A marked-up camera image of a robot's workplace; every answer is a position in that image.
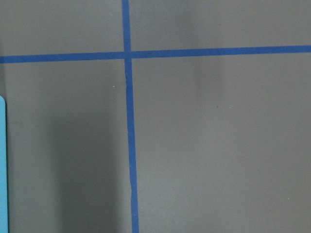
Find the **light blue plastic bin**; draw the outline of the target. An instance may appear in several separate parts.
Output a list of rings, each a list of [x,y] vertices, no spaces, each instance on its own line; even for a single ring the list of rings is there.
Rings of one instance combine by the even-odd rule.
[[[8,233],[6,104],[0,97],[0,233]]]

